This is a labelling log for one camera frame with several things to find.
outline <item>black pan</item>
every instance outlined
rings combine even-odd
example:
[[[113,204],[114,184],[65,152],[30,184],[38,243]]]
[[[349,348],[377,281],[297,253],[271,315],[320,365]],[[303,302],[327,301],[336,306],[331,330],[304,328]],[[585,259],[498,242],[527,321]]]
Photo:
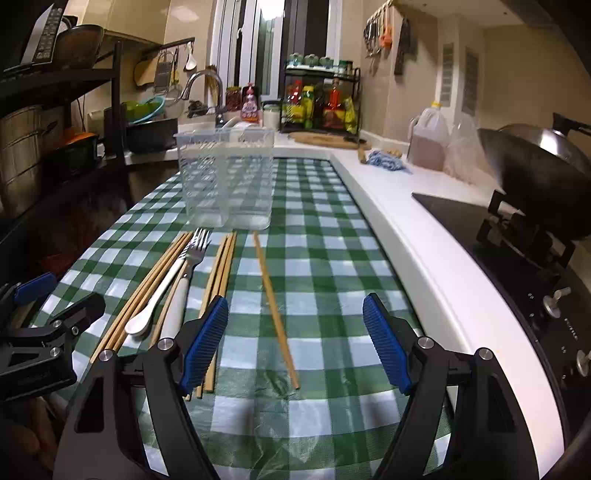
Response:
[[[561,240],[591,233],[591,176],[522,138],[485,128],[478,134],[513,207]]]
[[[136,154],[164,152],[177,145],[178,120],[167,118],[127,126],[127,148]]]

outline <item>dish soap bottle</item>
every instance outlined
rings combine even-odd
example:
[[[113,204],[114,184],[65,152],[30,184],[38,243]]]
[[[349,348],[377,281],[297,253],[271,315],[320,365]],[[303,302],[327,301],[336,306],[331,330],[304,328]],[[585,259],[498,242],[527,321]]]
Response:
[[[252,88],[252,83],[248,84],[248,90],[246,91],[246,98],[242,105],[241,118],[245,122],[252,124],[258,123],[258,103],[256,101],[255,91]]]

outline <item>stove knob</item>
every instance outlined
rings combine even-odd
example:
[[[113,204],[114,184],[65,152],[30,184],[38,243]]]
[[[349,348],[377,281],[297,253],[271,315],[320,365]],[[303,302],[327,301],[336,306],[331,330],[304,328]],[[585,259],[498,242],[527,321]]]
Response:
[[[567,295],[570,295],[572,293],[572,290],[570,289],[570,287],[566,287],[566,288],[562,288],[561,290],[556,290],[554,292],[554,296],[550,297],[549,295],[546,295],[544,297],[544,308],[546,309],[546,311],[548,312],[548,315],[550,315],[552,318],[555,319],[559,319],[560,318],[560,309],[558,308],[558,301],[562,298],[562,297],[566,297]]]
[[[591,362],[591,352],[588,355],[581,350],[577,352],[577,370],[581,377],[589,375],[589,362]]]

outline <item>fork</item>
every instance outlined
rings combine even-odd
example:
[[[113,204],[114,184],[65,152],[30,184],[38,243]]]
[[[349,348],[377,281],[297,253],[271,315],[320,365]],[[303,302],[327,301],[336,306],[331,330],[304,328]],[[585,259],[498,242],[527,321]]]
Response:
[[[166,273],[163,281],[160,283],[154,294],[150,297],[148,304],[142,309],[141,312],[136,314],[134,317],[130,318],[127,324],[125,325],[125,333],[128,335],[143,335],[148,327],[150,326],[150,320],[152,319],[152,314],[154,313],[154,309],[160,300],[160,297],[164,294],[170,283],[172,282],[175,275],[183,266],[183,262],[185,257],[187,256],[187,251],[189,248],[195,244],[197,241],[197,237],[199,236],[199,232],[201,230],[196,230],[193,234],[192,239],[189,241],[187,246],[183,248],[183,251],[174,261],[172,266],[170,267],[169,271]]]
[[[168,312],[162,325],[162,331],[160,332],[160,338],[174,338],[181,329],[193,269],[203,261],[207,247],[209,247],[212,241],[211,237],[211,231],[199,230],[195,243],[187,250],[187,265],[183,270],[177,289],[170,301],[170,306],[168,307]]]

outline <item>wooden chopstick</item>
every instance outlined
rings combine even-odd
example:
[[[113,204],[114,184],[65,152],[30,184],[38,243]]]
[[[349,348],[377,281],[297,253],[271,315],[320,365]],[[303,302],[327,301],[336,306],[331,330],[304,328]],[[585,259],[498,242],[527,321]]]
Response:
[[[111,339],[111,337],[113,336],[113,334],[115,333],[115,331],[117,330],[118,326],[121,324],[121,321],[124,318],[124,316],[127,314],[129,308],[133,305],[133,303],[136,300],[136,298],[143,291],[143,289],[144,289],[146,283],[149,281],[152,273],[154,271],[159,270],[164,265],[164,263],[166,262],[169,254],[175,250],[177,244],[179,242],[184,241],[184,239],[187,236],[189,236],[189,235],[190,235],[190,233],[183,233],[183,234],[179,235],[173,241],[173,243],[168,247],[168,249],[162,255],[162,257],[160,257],[160,259],[158,260],[158,262],[156,262],[156,264],[153,266],[152,270],[150,270],[150,272],[144,277],[144,279],[141,281],[141,283],[139,284],[139,286],[133,292],[132,296],[125,303],[125,305],[123,306],[123,308],[121,309],[121,311],[119,312],[119,314],[117,315],[117,317],[115,318],[115,320],[113,321],[113,323],[111,323],[111,326],[107,330],[107,333],[105,335],[103,335],[103,338],[100,340],[99,344],[97,345],[97,347],[95,349],[95,352],[93,353],[92,357],[90,358],[90,363],[94,363],[94,361],[96,360],[96,357],[99,355],[99,353],[101,353],[105,349],[107,343],[109,342],[109,340]]]
[[[215,295],[212,295],[213,286],[216,281],[218,271],[221,268],[222,257],[224,255],[224,252],[226,251],[226,248],[229,246],[229,243],[230,243],[230,236],[226,235],[226,236],[224,236],[222,243],[220,244],[219,248],[217,249],[216,258],[213,261],[212,271],[210,272],[209,278],[207,279],[207,286],[205,287],[205,293],[203,294],[201,308],[199,309],[199,318],[201,318],[203,316],[203,314],[205,313],[205,310],[207,309],[207,306],[209,305],[209,302],[215,296]],[[193,390],[193,393],[197,398],[201,398],[202,394],[203,394],[202,386],[200,385],[198,387],[195,387],[195,389]]]
[[[219,288],[217,290],[216,295],[221,295],[222,297],[226,296],[226,292],[228,290],[228,277],[230,276],[230,268],[232,266],[232,258],[234,256],[234,247],[236,247],[236,237],[238,234],[234,232],[232,234],[232,239],[230,240],[230,245],[226,249],[224,254],[224,260],[222,261],[223,264],[223,271],[222,275],[219,276]],[[204,389],[206,392],[213,392],[213,384],[216,378],[216,361],[217,361],[217,351],[213,354],[213,358],[209,367],[207,369],[207,373],[205,373],[205,382],[204,382]]]
[[[168,292],[168,296],[166,297],[166,301],[164,302],[164,306],[162,307],[162,311],[160,312],[160,317],[158,317],[158,322],[156,323],[156,326],[154,326],[154,332],[152,333],[152,339],[150,340],[150,347],[153,347],[160,338],[160,331],[162,330],[164,318],[168,313],[168,308],[170,307],[170,303],[173,300],[174,292],[177,290],[178,282],[180,282],[181,278],[183,278],[183,270],[186,264],[186,261],[183,262],[183,265],[181,266],[180,270],[177,273],[177,276],[173,281],[173,286],[170,287],[170,291]]]
[[[271,317],[273,318],[273,324],[275,326],[275,332],[277,333],[277,340],[279,341],[279,347],[281,349],[281,354],[283,355],[283,360],[287,365],[287,370],[290,373],[291,383],[293,387],[297,390],[300,388],[300,381],[298,380],[296,369],[294,368],[294,362],[291,357],[290,347],[287,344],[287,335],[285,334],[285,329],[283,328],[283,323],[281,322],[281,316],[279,315],[279,310],[277,308],[277,302],[275,301],[275,294],[273,293],[273,286],[271,285],[271,279],[269,278],[269,272],[267,270],[267,265],[265,263],[265,257],[262,253],[261,243],[259,242],[258,233],[253,232],[252,236],[255,241],[255,248],[256,248],[256,255],[259,259],[259,265],[261,266],[261,273],[262,273],[262,283],[265,287],[265,292],[267,293],[267,300],[269,301],[269,308],[271,309]]]
[[[119,349],[121,348],[121,346],[125,342],[125,339],[127,338],[127,332],[125,331],[125,325],[129,321],[129,319],[133,318],[135,315],[137,315],[139,312],[141,312],[142,309],[147,305],[147,303],[150,301],[151,296],[154,294],[154,292],[158,288],[158,285],[160,285],[160,282],[162,282],[162,279],[168,273],[168,271],[170,270],[170,267],[173,266],[173,263],[176,261],[178,256],[181,254],[183,249],[187,246],[187,244],[191,240],[191,237],[192,237],[192,235],[190,233],[188,233],[186,235],[186,237],[183,238],[183,240],[177,245],[176,249],[169,255],[168,259],[166,260],[164,265],[160,268],[160,270],[154,272],[151,279],[148,280],[148,282],[144,286],[144,291],[142,292],[142,294],[136,298],[137,304],[135,305],[133,310],[131,308],[128,310],[128,314],[121,321],[121,324],[119,325],[119,329],[115,331],[116,333],[118,333],[118,336],[113,335],[112,339],[109,341],[109,343],[107,343],[107,348],[112,348],[116,352],[119,351]]]

